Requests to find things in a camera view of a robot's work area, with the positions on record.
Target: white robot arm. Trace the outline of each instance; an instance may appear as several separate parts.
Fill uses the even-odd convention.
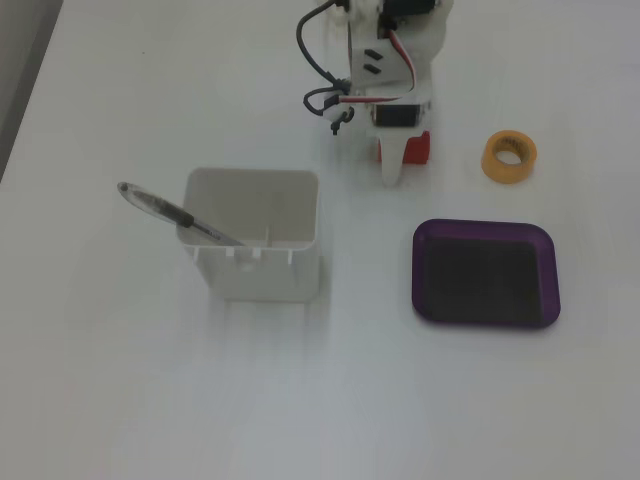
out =
[[[334,12],[334,20],[348,21],[349,79],[336,79],[322,70],[302,41],[304,23],[333,5],[344,10],[342,16]],[[334,134],[353,118],[354,106],[363,109],[370,119],[369,131],[379,141],[385,185],[398,181],[403,163],[428,160],[431,62],[442,49],[452,7],[453,0],[329,0],[298,25],[303,54],[331,83],[310,92],[305,105],[330,120]],[[320,93],[325,105],[316,109],[310,98]]]

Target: pen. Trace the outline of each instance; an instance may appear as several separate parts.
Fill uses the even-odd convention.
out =
[[[218,245],[244,246],[244,244],[240,243],[238,240],[229,237],[220,230],[195,218],[190,213],[185,212],[182,208],[147,192],[137,185],[120,182],[118,184],[118,191],[131,205],[139,208],[149,215],[153,215],[156,218],[176,224],[180,227],[194,230],[196,233],[207,237]]]

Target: white plastic container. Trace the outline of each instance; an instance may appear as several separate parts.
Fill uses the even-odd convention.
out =
[[[178,238],[225,299],[308,302],[320,283],[319,204],[311,172],[200,168],[185,210],[247,246],[216,246],[180,227]]]

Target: masking tape roll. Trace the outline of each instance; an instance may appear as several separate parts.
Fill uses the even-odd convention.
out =
[[[498,152],[515,153],[520,163],[508,165],[498,159]],[[536,144],[523,133],[504,130],[496,133],[487,142],[482,157],[482,170],[492,180],[499,183],[518,183],[529,178],[538,158]]]

